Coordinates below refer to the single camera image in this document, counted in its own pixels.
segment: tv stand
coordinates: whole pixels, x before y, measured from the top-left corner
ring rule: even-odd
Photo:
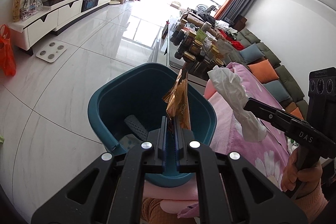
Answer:
[[[81,11],[83,0],[49,0],[43,3],[43,10],[37,12],[27,20],[10,22],[11,41],[19,48],[32,55],[32,45],[51,32],[59,35],[68,27],[106,7],[111,0],[98,0],[96,7]]]

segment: gold snack wrapper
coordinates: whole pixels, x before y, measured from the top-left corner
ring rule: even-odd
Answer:
[[[172,120],[178,116],[181,128],[191,130],[190,113],[188,104],[188,75],[180,81],[182,70],[180,70],[173,88],[163,97],[167,103],[167,115]]]

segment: gray curtain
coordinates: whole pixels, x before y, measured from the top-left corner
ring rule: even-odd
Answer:
[[[221,15],[221,20],[233,24],[238,15],[245,16],[254,0],[232,0]]]

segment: orange plastic bag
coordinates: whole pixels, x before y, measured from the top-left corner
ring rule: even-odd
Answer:
[[[11,46],[11,33],[6,25],[0,27],[0,67],[7,76],[16,74],[16,64]]]

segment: blue cushion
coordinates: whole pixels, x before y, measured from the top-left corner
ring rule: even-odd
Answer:
[[[287,90],[281,84],[279,80],[274,80],[267,84],[263,84],[263,86],[268,90],[269,93],[278,101],[282,102],[287,99],[291,99]]]
[[[239,51],[241,56],[244,58],[246,64],[250,64],[253,61],[259,59],[260,57],[264,57],[265,55],[258,49],[256,44],[252,44],[251,46]]]

